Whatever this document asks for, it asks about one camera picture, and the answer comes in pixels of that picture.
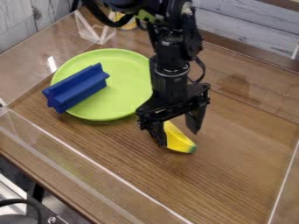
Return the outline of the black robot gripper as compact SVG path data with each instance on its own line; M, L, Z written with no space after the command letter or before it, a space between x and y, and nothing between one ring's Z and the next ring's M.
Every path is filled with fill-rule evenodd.
M197 80L189 83L190 71L190 64L170 71L158 65L157 56L150 59L154 93L135 112L139 115L140 129L150 130L151 137L161 147L167 145L165 121L185 115L191 133L197 135L202 129L206 108L211 103L211 84L199 83Z

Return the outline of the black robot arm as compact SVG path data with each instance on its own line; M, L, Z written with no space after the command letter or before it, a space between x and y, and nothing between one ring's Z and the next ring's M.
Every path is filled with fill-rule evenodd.
M166 122L186 117L191 132L202 128L211 103L211 85L191 79L191 63L206 67L199 52L203 37L197 25L193 0L82 0L88 11L107 26L119 28L131 19L147 30L154 56L150 58L153 95L136 109L139 127L158 145L170 144Z

